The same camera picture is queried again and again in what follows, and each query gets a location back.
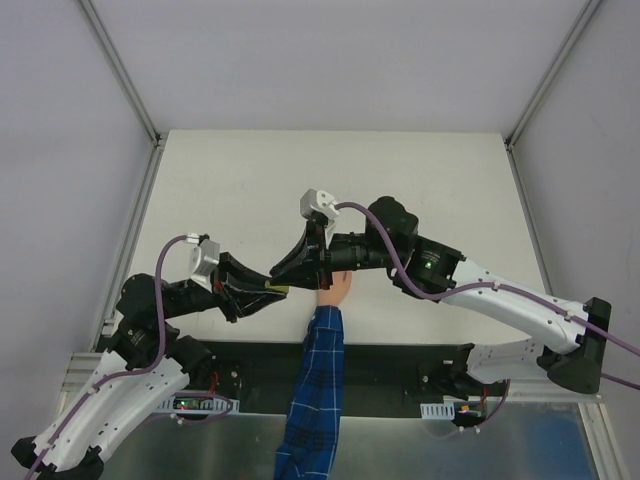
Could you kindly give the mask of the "yellow nail polish bottle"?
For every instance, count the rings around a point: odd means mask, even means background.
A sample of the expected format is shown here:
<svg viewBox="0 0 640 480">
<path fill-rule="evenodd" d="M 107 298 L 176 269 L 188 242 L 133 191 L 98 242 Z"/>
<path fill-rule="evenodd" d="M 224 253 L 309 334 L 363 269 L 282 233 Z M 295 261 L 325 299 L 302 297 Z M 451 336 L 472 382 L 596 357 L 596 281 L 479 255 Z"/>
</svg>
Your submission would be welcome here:
<svg viewBox="0 0 640 480">
<path fill-rule="evenodd" d="M 271 292 L 277 292 L 279 294 L 287 295 L 289 293 L 289 287 L 283 285 L 274 285 L 270 281 L 266 281 L 264 285 L 265 289 Z"/>
</svg>

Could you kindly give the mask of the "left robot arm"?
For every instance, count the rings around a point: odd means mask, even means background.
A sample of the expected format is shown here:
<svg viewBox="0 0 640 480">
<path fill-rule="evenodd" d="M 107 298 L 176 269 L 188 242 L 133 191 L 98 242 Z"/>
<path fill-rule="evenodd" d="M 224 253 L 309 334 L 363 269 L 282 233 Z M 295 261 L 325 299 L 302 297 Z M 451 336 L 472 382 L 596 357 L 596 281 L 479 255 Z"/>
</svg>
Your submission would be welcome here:
<svg viewBox="0 0 640 480">
<path fill-rule="evenodd" d="M 136 274 L 116 305 L 122 319 L 78 396 L 41 434 L 16 441 L 13 457 L 42 479 L 97 479 L 126 437 L 185 387 L 204 390 L 212 353 L 169 319 L 219 309 L 231 323 L 287 297 L 285 286 L 230 254 L 167 283 Z"/>
</svg>

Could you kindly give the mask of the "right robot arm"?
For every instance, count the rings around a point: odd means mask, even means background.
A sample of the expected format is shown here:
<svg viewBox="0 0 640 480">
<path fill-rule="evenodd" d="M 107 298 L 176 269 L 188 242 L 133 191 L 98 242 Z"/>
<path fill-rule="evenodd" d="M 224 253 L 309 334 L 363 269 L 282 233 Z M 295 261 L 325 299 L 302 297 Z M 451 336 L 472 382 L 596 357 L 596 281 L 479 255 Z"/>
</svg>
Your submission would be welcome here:
<svg viewBox="0 0 640 480">
<path fill-rule="evenodd" d="M 319 290 L 328 288 L 338 271 L 383 269 L 406 295 L 468 309 L 526 334 L 522 341 L 460 346 L 443 373 L 428 377 L 449 395 L 525 378 L 547 378 L 578 394 L 598 393 L 608 302 L 559 299 L 492 273 L 462 252 L 420 236 L 418 218 L 391 196 L 363 207 L 309 190 L 300 213 L 304 232 L 271 269 L 274 283 Z"/>
</svg>

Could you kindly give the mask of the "blue plaid sleeve forearm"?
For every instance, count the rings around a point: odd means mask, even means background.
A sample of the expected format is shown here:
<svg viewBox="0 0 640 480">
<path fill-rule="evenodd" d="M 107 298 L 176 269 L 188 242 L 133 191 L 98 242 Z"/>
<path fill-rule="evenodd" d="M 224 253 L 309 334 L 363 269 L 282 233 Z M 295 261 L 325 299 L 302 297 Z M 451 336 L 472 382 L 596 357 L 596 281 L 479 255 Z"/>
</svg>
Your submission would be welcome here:
<svg viewBox="0 0 640 480">
<path fill-rule="evenodd" d="M 302 346 L 284 437 L 275 454 L 275 479 L 327 479 L 337 454 L 345 354 L 340 309 L 317 307 Z"/>
</svg>

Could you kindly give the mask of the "person's hand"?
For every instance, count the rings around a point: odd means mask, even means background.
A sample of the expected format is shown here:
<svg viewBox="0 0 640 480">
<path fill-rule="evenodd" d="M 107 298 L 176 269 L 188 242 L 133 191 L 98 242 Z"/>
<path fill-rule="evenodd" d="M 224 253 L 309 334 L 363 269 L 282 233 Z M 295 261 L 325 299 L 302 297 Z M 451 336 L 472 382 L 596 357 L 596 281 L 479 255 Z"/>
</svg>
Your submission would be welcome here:
<svg viewBox="0 0 640 480">
<path fill-rule="evenodd" d="M 316 292 L 316 304 L 318 306 L 338 307 L 350 291 L 352 276 L 353 273 L 351 271 L 334 272 L 329 289 Z"/>
</svg>

